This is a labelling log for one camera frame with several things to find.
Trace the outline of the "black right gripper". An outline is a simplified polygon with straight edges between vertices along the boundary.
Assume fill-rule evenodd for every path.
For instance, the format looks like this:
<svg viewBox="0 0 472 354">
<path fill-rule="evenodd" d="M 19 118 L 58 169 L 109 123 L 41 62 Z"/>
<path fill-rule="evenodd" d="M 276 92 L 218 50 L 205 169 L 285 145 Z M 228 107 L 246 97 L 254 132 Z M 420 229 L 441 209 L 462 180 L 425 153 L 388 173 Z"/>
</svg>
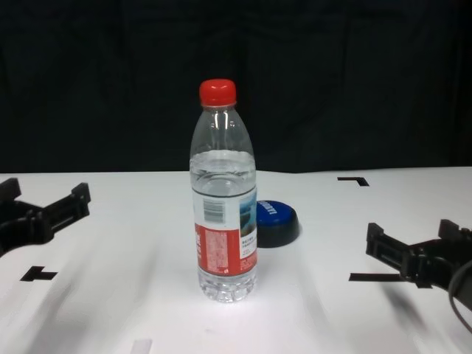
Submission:
<svg viewBox="0 0 472 354">
<path fill-rule="evenodd" d="M 407 245 L 388 236 L 376 223 L 367 227 L 366 254 L 399 271 L 400 277 L 421 286 L 447 290 L 461 266 L 471 261 L 471 230 L 442 219 L 442 240 Z"/>
</svg>

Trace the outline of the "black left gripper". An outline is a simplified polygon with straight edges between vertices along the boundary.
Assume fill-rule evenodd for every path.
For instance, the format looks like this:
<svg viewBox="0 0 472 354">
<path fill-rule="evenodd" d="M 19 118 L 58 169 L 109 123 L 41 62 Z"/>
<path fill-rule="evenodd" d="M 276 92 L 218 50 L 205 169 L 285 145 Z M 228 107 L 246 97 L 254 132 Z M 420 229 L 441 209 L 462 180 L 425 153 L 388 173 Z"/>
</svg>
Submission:
<svg viewBox="0 0 472 354">
<path fill-rule="evenodd" d="M 35 239 L 38 242 L 49 242 L 57 232 L 89 215 L 91 195 L 87 183 L 78 184 L 68 196 L 45 206 L 39 212 L 32 204 L 16 201 L 20 195 L 17 178 L 0 183 L 1 255 L 33 245 Z M 36 237 L 34 221 L 38 232 Z"/>
</svg>

